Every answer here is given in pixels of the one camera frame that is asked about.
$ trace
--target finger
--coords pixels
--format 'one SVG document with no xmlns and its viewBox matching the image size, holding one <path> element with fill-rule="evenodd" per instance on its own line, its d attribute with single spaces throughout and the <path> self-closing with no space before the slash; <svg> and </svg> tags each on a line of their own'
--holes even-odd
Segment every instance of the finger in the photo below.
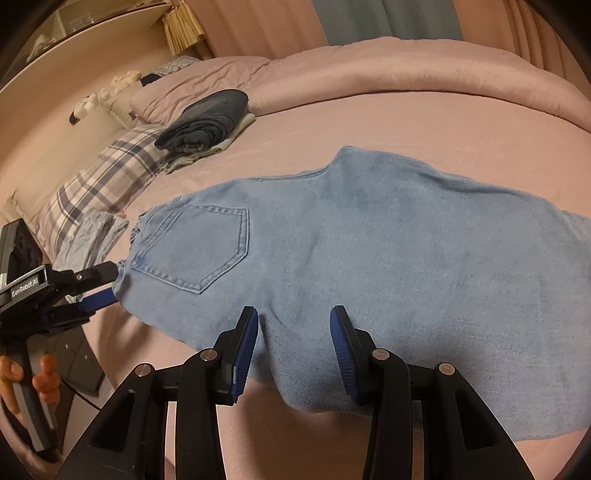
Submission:
<svg viewBox="0 0 591 480">
<path fill-rule="evenodd" d="M 49 392 L 39 393 L 39 399 L 49 404 L 57 404 L 60 402 L 60 391 L 55 388 Z"/>
<path fill-rule="evenodd" d="M 53 373 L 57 371 L 57 358 L 50 353 L 46 353 L 39 359 L 39 366 L 41 367 L 41 373 Z"/>
<path fill-rule="evenodd" d="M 47 393 L 55 390 L 61 382 L 60 374 L 53 372 L 52 374 L 38 374 L 33 377 L 33 387 L 39 393 Z"/>
<path fill-rule="evenodd" d="M 0 396 L 4 400 L 8 411 L 12 413 L 18 421 L 24 424 L 21 409 L 18 408 L 17 398 L 14 395 L 14 389 L 12 388 L 12 383 L 10 381 L 6 379 L 0 380 Z"/>
<path fill-rule="evenodd" d="M 13 362 L 5 355 L 0 356 L 0 379 L 20 382 L 24 375 L 25 373 L 18 363 Z"/>
</svg>

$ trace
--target pocket stitching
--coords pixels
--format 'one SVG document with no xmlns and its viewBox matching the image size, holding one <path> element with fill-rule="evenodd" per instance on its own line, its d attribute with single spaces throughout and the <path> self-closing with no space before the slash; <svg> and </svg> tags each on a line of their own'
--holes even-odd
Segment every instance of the pocket stitching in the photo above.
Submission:
<svg viewBox="0 0 591 480">
<path fill-rule="evenodd" d="M 239 230 L 238 230 L 238 244 L 236 246 L 236 253 L 234 253 L 229 260 L 227 260 L 220 267 L 215 269 L 213 272 L 202 278 L 198 283 L 189 282 L 182 278 L 174 277 L 169 275 L 158 268 L 150 267 L 149 265 L 140 265 L 139 262 L 144 260 L 145 254 L 151 249 L 156 240 L 164 235 L 174 221 L 183 213 L 188 211 L 190 208 L 196 208 L 199 210 L 205 210 L 210 213 L 221 213 L 223 215 L 238 216 L 240 219 Z M 248 243 L 249 243 L 249 229 L 248 229 L 248 209 L 245 208 L 231 208 L 231 207 L 220 207 L 218 205 L 191 205 L 179 212 L 172 212 L 162 222 L 160 227 L 151 235 L 146 244 L 138 251 L 135 258 L 131 262 L 131 268 L 139 271 L 146 275 L 149 275 L 156 280 L 163 281 L 171 286 L 180 288 L 181 290 L 190 291 L 193 293 L 200 294 L 204 292 L 213 282 L 219 277 L 230 271 L 233 267 L 238 265 L 246 255 L 248 254 Z"/>
</svg>

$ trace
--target bed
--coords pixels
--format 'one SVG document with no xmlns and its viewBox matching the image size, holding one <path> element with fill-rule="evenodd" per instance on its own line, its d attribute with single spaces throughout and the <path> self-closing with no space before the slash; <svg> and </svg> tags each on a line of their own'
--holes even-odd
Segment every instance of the bed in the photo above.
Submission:
<svg viewBox="0 0 591 480">
<path fill-rule="evenodd" d="M 157 80 L 130 104 L 144 121 L 168 125 L 187 105 L 223 88 L 249 95 L 256 122 L 227 151 L 151 176 L 122 208 L 131 225 L 156 205 L 224 181 L 321 168 L 343 145 L 418 158 L 591 216 L 591 103 L 569 82 L 512 53 L 452 40 L 388 37 L 277 61 L 219 58 Z M 105 137 L 115 135 L 112 130 Z M 41 219 L 28 220 L 38 225 Z M 130 230 L 108 260 L 126 258 Z M 115 386 L 139 363 L 164 368 L 194 354 L 118 304 L 97 314 L 85 332 Z M 219 407 L 218 416 L 229 479 L 361 477 L 366 418 L 294 410 L 255 380 L 237 406 Z M 174 407 L 167 436 L 171 465 L 173 431 Z M 584 433 L 517 445 L 536 479 L 549 480 Z M 416 439 L 420 457 L 420 434 Z M 420 463 L 415 469 L 421 478 Z"/>
</svg>

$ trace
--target folded shirt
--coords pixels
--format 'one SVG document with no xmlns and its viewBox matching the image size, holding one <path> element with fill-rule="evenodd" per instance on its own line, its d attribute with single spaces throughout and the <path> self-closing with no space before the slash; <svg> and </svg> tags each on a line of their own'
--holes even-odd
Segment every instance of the folded shirt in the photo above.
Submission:
<svg viewBox="0 0 591 480">
<path fill-rule="evenodd" d="M 189 105 L 160 134 L 154 145 L 169 151 L 166 162 L 187 153 L 206 151 L 227 139 L 242 118 L 247 104 L 248 95 L 240 90 L 212 93 Z"/>
<path fill-rule="evenodd" d="M 172 173 L 175 170 L 179 170 L 180 168 L 193 165 L 200 158 L 209 157 L 211 155 L 215 155 L 216 153 L 227 150 L 228 147 L 234 143 L 234 140 L 236 140 L 238 135 L 240 135 L 242 131 L 255 120 L 256 117 L 253 113 L 247 113 L 238 122 L 236 128 L 232 130 L 232 133 L 230 133 L 227 139 L 218 143 L 217 145 L 214 145 L 213 147 L 208 148 L 206 151 L 190 153 L 183 155 L 182 157 L 169 160 L 169 162 L 164 166 L 163 172 L 166 174 Z"/>
</svg>

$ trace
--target stuffed animal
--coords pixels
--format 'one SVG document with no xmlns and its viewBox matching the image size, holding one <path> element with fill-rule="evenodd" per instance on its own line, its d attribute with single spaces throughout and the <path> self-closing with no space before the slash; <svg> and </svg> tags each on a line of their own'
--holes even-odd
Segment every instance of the stuffed animal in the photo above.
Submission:
<svg viewBox="0 0 591 480">
<path fill-rule="evenodd" d="M 142 78 L 142 74 L 137 70 L 129 70 L 123 75 L 116 75 L 111 80 L 109 86 L 101 88 L 98 92 L 90 94 L 76 104 L 74 111 L 70 115 L 70 123 L 76 125 L 88 115 L 91 110 L 105 103 L 111 97 L 114 97 L 119 92 L 126 89 L 129 85 L 137 82 L 140 78 Z"/>
</svg>

